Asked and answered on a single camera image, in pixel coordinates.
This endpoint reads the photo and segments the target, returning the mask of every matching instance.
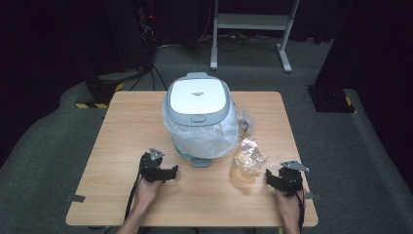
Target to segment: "crumpled plastic bag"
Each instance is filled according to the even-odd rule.
[[[247,183],[254,183],[261,175],[261,166],[266,159],[258,150],[254,137],[246,137],[241,141],[240,148],[234,156],[231,177],[239,178]]]
[[[240,137],[245,138],[252,134],[254,131],[254,118],[245,109],[238,110],[237,121],[240,129]]]

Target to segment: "wooden table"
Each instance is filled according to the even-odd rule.
[[[139,160],[149,147],[163,151],[162,169],[179,165],[175,180],[161,185],[142,226],[281,226],[274,188],[265,182],[265,169],[277,175],[280,162],[300,157],[282,97],[276,92],[232,92],[237,109],[254,118],[253,137],[268,157],[262,175],[249,184],[230,177],[237,149],[209,168],[192,168],[175,151],[162,120],[166,92],[118,92],[113,97],[76,195],[69,225],[121,225],[136,178]],[[304,173],[304,187],[310,191]],[[304,226],[315,226],[318,216],[307,202]]]

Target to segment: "shelf leg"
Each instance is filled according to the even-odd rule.
[[[286,42],[288,41],[289,33],[291,32],[292,24],[294,23],[295,13],[297,12],[297,8],[298,8],[299,3],[300,3],[300,0],[295,0],[294,1],[291,13],[289,15],[289,20],[286,24],[285,32],[284,32],[284,35],[282,37],[282,43],[277,44],[277,49],[279,51],[280,58],[282,59],[282,67],[283,67],[283,70],[284,70],[285,73],[291,73],[291,71],[292,71],[291,65],[289,64],[288,58],[287,58],[286,53],[285,53],[285,46],[286,46]]]
[[[218,68],[218,0],[215,0],[215,10],[213,17],[213,36],[212,47],[210,51],[210,69],[216,70]]]

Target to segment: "clear plastic wrap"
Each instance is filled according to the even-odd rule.
[[[232,101],[228,116],[215,125],[190,127],[176,124],[168,117],[165,102],[162,115],[173,144],[182,155],[204,159],[219,158],[228,154],[237,145],[239,138],[237,111]]]
[[[254,119],[253,116],[244,109],[238,110],[237,121],[240,130],[240,137],[245,138],[252,134],[254,131]]]
[[[261,175],[261,165],[265,158],[258,150],[258,144],[253,137],[246,137],[241,141],[240,148],[234,156],[231,176],[242,181],[254,183]]]

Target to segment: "metal stand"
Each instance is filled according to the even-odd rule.
[[[286,42],[288,41],[291,27],[294,23],[295,14],[297,12],[300,0],[294,0],[292,10],[286,16],[271,16],[271,15],[244,15],[244,14],[219,14],[218,0],[215,0],[214,18],[213,18],[213,37],[212,48],[210,53],[210,69],[218,68],[218,51],[217,37],[218,28],[234,28],[234,29],[262,29],[262,30],[283,30],[284,35],[282,42],[277,44],[277,50],[282,60],[282,67],[285,73],[292,71],[288,58],[285,53]]]

